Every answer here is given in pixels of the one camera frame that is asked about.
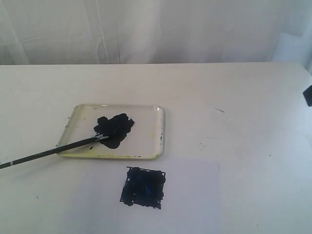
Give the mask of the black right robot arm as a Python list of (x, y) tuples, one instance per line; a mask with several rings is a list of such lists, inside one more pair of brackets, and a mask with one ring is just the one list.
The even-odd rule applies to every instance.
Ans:
[(310, 85), (304, 92), (303, 96), (309, 107), (312, 107), (312, 85)]

